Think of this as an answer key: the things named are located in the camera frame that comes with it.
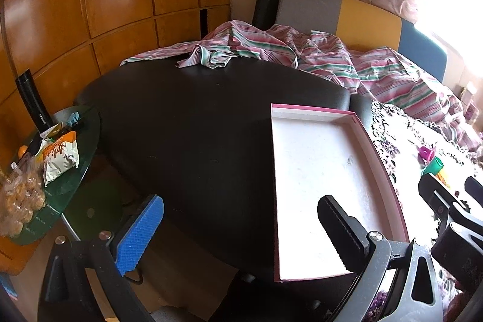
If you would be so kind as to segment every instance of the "lace tablecloth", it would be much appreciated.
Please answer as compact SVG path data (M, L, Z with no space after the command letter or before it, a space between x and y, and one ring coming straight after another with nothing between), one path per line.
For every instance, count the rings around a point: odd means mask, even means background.
M459 200L466 201L471 213L483 219L483 208L464 189L469 176L482 182L483 171L472 163L466 149L448 142L436 124L415 120L395 106L373 102L373 122L369 134L395 187L410 239L418 237L419 243L423 241L431 247L438 236L434 213L418 192L418 182L424 169L424 163L418 156L418 147L422 145L436 145L436 155L444 164L451 192L459 191ZM458 291L454 279L436 261L434 263L446 310Z

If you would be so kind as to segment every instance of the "green plastic cup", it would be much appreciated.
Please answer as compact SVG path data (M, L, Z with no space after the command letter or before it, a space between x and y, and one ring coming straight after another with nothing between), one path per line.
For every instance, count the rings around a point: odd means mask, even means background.
M433 160L429 162L426 168L423 171L423 175L426 174L433 174L434 176L438 175L440 170L444 167L443 162L440 160L439 157L435 157Z

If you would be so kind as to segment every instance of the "blue gripper pad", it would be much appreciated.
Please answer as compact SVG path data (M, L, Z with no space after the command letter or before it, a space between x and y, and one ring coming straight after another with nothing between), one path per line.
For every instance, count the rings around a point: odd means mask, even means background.
M141 211L134 214L118 234L121 239L112 244L115 263L122 276L136 268L161 223L164 214L163 200L159 196L151 195L139 210Z

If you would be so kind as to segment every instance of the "headboard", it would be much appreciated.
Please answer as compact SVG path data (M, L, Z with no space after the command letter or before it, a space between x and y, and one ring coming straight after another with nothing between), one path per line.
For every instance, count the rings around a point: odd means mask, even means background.
M349 49L389 46L442 82L446 52L414 25L358 0L280 0L276 23L340 37Z

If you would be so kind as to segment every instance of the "snack bag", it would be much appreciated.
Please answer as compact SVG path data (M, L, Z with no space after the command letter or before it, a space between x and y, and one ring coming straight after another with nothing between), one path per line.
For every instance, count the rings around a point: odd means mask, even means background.
M44 182L47 186L67 170L79 166L77 133L68 132L43 151Z

